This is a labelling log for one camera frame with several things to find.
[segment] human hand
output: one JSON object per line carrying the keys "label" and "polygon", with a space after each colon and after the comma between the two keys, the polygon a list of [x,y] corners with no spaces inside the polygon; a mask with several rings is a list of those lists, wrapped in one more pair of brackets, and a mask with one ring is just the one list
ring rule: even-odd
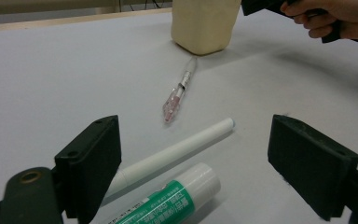
{"label": "human hand", "polygon": [[[323,15],[312,15],[316,8],[326,10]],[[284,2],[281,12],[294,17],[295,23],[303,24],[309,29],[312,38],[324,37],[333,31],[331,24],[341,21],[340,36],[347,39],[358,39],[358,0],[298,0],[288,6]]]}

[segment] white cap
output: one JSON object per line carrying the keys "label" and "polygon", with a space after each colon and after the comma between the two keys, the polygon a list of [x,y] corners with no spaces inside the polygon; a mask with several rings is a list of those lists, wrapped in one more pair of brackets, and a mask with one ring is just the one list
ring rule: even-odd
{"label": "white cap", "polygon": [[199,163],[175,178],[190,194],[196,211],[220,190],[220,180],[211,167]]}

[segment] beige container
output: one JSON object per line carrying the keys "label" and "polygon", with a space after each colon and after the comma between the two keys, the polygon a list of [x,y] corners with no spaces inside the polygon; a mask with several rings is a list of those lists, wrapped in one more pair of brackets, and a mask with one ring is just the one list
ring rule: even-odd
{"label": "beige container", "polygon": [[193,54],[224,49],[237,19],[241,0],[173,0],[171,37]]}

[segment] white table surface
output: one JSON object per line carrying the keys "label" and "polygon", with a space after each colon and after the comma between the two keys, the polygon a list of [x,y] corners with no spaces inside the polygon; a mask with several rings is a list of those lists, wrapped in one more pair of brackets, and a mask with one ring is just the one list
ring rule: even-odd
{"label": "white table surface", "polygon": [[[267,160],[273,114],[358,153],[358,43],[322,44],[269,11],[239,14],[229,46],[199,58],[177,120],[161,106],[191,55],[171,13],[0,32],[0,200],[6,182],[53,157],[96,119],[118,115],[127,167],[231,117],[222,141],[102,207],[95,221],[205,162],[222,189],[187,223],[324,223]],[[348,223],[351,212],[331,223]]]}

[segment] green label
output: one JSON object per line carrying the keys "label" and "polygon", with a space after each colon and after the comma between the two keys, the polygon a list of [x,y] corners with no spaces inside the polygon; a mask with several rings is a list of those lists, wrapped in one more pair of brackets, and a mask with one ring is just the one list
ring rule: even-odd
{"label": "green label", "polygon": [[164,189],[150,195],[147,202],[115,223],[179,223],[194,210],[193,201],[186,189],[173,180]]}

